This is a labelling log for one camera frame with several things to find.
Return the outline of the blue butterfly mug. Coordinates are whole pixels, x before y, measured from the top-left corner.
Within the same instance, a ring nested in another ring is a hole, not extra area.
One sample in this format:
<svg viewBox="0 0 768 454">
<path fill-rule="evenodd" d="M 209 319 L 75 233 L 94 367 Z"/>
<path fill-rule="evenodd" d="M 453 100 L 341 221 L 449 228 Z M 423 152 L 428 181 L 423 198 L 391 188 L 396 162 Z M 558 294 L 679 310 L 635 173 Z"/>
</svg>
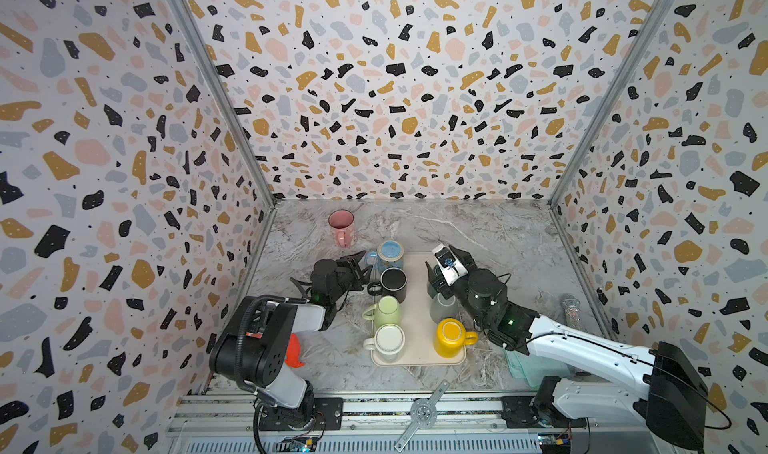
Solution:
<svg viewBox="0 0 768 454">
<path fill-rule="evenodd" d="M 390 268 L 402 269 L 404 265 L 404 248 L 394 240 L 381 243 L 375 250 L 366 255 L 365 261 L 375 270 L 383 272 Z"/>
</svg>

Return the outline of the pink mug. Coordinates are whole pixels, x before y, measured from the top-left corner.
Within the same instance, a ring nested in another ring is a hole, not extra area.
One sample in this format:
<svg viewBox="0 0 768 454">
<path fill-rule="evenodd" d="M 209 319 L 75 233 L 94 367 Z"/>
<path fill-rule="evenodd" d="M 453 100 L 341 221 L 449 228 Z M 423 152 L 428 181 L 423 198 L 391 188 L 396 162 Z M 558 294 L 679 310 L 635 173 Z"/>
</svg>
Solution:
<svg viewBox="0 0 768 454">
<path fill-rule="evenodd" d="M 356 242 L 354 214 L 348 210 L 337 210 L 328 217 L 333 240 L 339 248 L 351 248 Z"/>
</svg>

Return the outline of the black mug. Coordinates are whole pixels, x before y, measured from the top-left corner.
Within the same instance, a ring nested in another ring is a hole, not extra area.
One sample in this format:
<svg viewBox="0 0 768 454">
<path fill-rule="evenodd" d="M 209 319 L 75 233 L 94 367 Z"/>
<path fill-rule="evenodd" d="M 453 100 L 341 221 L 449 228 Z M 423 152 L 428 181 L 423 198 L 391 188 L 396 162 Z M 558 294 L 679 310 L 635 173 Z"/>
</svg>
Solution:
<svg viewBox="0 0 768 454">
<path fill-rule="evenodd" d="M 367 286 L 367 293 L 371 296 L 393 297 L 403 304 L 407 297 L 406 287 L 406 273 L 400 268 L 388 268 L 382 272 L 378 281 Z"/>
</svg>

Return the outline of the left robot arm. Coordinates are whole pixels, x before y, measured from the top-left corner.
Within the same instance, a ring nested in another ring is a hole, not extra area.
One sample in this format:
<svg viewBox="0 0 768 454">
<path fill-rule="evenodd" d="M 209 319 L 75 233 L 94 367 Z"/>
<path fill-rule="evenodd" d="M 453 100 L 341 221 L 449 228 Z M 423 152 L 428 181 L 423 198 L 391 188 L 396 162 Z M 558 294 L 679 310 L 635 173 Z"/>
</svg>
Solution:
<svg viewBox="0 0 768 454">
<path fill-rule="evenodd" d="M 285 361 L 291 336 L 330 328 L 351 292 L 370 281 L 372 268 L 363 267 L 364 251 L 338 260 L 321 259 L 308 281 L 295 278 L 297 297 L 245 297 L 218 336 L 209 369 L 256 397 L 257 421 L 284 429 L 304 430 L 317 421 L 311 383 Z"/>
</svg>

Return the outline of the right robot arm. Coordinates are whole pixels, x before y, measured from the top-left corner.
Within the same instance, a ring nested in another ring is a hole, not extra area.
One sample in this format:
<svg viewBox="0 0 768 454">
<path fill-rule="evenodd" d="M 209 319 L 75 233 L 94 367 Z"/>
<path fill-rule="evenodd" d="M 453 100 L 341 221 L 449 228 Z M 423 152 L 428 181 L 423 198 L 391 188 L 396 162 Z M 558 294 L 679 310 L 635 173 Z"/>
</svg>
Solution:
<svg viewBox="0 0 768 454">
<path fill-rule="evenodd" d="M 470 253 L 440 244 L 432 254 L 436 264 L 428 270 L 430 295 L 456 299 L 491 343 L 582 369 L 622 390 L 577 401 L 565 380 L 548 376 L 534 404 L 539 416 L 605 418 L 620 410 L 672 445 L 703 450 L 708 388 L 678 346 L 633 346 L 570 328 L 510 301 L 506 284 L 478 267 Z"/>
</svg>

